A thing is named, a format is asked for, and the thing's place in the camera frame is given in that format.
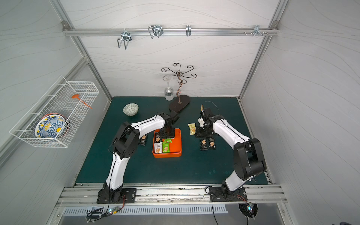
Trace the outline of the black cookie packet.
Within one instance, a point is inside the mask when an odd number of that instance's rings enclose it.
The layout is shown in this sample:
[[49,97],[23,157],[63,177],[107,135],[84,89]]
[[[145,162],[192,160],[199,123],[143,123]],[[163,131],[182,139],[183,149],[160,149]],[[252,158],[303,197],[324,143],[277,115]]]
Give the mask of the black cookie packet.
[[162,138],[160,137],[160,133],[155,133],[154,135],[154,143],[161,143],[162,142]]
[[140,145],[140,146],[145,146],[145,145],[146,145],[146,141],[147,141],[147,135],[142,136],[142,137],[139,139],[139,145]]
[[200,150],[201,151],[208,150],[207,139],[201,139],[200,140]]
[[209,150],[215,150],[216,149],[216,143],[214,138],[208,139],[208,149]]

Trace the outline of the yellow cookie packet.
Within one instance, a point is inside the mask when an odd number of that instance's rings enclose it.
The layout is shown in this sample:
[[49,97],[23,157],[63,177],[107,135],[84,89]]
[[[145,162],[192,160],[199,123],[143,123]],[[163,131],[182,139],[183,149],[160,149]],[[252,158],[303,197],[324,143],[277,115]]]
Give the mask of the yellow cookie packet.
[[195,123],[190,123],[188,124],[189,127],[189,131],[190,131],[190,135],[195,135],[196,134],[196,124]]

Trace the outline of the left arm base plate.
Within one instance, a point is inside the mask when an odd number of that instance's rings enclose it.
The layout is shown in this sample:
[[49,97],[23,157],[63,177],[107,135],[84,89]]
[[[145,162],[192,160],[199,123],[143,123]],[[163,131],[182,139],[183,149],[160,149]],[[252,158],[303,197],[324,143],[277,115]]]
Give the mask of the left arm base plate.
[[136,188],[123,188],[121,191],[109,191],[101,189],[97,194],[97,204],[134,203],[136,199]]

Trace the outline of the orange storage box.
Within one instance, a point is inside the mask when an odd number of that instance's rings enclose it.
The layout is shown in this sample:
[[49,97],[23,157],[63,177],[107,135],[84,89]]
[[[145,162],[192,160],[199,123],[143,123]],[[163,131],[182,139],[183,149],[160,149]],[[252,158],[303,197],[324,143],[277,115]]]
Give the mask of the orange storage box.
[[169,143],[169,153],[156,153],[152,147],[152,154],[155,158],[177,158],[182,156],[182,133],[179,128],[175,129],[175,138]]

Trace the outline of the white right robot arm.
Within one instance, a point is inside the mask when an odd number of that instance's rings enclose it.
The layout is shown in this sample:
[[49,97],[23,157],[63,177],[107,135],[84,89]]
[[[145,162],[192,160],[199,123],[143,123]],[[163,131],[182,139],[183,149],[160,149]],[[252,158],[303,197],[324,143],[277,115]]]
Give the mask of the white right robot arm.
[[210,108],[201,109],[196,135],[200,138],[211,138],[215,134],[222,137],[233,150],[233,172],[222,185],[224,194],[233,194],[246,182],[254,179],[267,170],[261,143],[237,131],[220,114],[215,115]]

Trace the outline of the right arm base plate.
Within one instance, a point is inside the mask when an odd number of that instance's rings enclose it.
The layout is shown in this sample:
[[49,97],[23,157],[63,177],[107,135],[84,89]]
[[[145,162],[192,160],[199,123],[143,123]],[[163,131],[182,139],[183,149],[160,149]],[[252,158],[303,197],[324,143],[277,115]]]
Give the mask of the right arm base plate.
[[235,191],[229,191],[223,185],[221,187],[207,186],[205,192],[210,196],[211,202],[247,202],[248,197],[244,187]]

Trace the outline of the white cookie packet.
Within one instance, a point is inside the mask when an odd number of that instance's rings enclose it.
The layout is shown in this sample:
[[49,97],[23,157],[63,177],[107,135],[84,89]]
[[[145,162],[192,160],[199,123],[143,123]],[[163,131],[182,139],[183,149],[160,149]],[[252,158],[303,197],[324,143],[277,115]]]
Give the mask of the white cookie packet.
[[161,154],[162,153],[162,142],[154,143],[154,153]]

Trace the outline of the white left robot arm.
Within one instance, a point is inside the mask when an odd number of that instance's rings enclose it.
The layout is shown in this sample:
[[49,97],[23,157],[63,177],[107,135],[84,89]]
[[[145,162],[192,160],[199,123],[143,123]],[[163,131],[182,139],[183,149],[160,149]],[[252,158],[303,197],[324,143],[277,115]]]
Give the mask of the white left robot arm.
[[178,119],[178,114],[172,111],[170,114],[159,112],[153,117],[140,122],[122,123],[111,144],[113,152],[112,166],[103,190],[109,192],[110,195],[120,192],[123,187],[123,177],[128,161],[135,154],[139,140],[144,135],[157,129],[161,139],[175,138],[173,124]]

